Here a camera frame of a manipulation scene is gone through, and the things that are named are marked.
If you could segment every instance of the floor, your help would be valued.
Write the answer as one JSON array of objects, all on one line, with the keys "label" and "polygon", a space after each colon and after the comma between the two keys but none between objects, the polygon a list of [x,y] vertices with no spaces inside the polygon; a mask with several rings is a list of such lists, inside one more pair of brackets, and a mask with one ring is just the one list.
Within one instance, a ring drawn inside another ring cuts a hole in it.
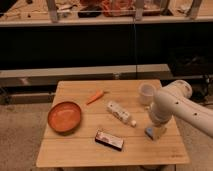
[{"label": "floor", "polygon": [[[41,139],[50,102],[0,105],[0,171],[56,171],[36,168]],[[190,164],[171,165],[162,171],[212,171],[213,140],[184,121],[177,119],[190,157]],[[65,171],[107,170],[143,171],[141,167],[65,168]]]}]

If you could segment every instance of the white cup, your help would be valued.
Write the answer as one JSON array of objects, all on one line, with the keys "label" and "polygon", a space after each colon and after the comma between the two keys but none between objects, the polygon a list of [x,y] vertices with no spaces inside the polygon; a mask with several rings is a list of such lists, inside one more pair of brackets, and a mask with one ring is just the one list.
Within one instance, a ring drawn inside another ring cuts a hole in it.
[{"label": "white cup", "polygon": [[139,86],[139,101],[142,105],[150,105],[153,101],[153,96],[156,88],[149,83],[142,83]]}]

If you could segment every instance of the carrot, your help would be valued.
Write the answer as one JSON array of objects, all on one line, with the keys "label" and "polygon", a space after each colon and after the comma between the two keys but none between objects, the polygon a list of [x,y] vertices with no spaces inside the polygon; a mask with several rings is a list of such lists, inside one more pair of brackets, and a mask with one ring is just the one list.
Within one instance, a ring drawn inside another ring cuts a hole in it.
[{"label": "carrot", "polygon": [[101,98],[104,95],[104,91],[103,90],[98,90],[96,91],[96,93],[94,95],[92,95],[86,102],[87,105],[89,105],[90,103],[96,101],[97,99]]}]

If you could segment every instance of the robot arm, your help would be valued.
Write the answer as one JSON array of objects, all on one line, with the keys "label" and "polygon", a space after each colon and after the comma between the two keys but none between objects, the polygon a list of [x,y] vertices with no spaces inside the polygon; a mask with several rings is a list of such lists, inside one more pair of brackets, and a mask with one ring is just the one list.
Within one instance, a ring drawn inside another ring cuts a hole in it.
[{"label": "robot arm", "polygon": [[164,125],[174,115],[213,137],[213,110],[189,100],[191,95],[191,86],[183,80],[159,89],[149,108],[149,116],[154,125]]}]

